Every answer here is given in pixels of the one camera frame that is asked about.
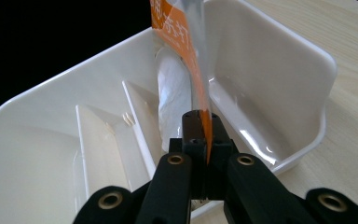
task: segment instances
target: light wood surface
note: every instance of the light wood surface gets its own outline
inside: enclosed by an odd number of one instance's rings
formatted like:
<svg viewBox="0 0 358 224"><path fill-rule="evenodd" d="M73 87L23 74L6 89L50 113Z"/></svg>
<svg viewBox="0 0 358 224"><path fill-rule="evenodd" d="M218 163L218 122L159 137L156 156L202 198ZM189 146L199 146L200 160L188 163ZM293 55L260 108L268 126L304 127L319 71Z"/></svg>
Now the light wood surface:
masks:
<svg viewBox="0 0 358 224"><path fill-rule="evenodd" d="M248 2L326 50L337 62L337 79L326 104L324 140L279 179L302 198L308 190L324 187L358 204L358 1ZM219 206L191 223L227 221Z"/></svg>

